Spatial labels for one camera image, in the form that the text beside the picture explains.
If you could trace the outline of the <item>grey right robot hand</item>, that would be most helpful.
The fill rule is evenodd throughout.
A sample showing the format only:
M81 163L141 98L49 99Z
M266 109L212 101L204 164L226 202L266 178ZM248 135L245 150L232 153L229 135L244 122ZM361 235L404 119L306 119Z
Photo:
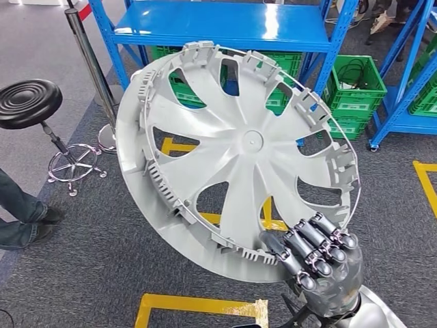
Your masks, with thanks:
M360 302L363 258L358 238L322 213L300 219L281 237L266 230L259 237L314 314L344 316Z

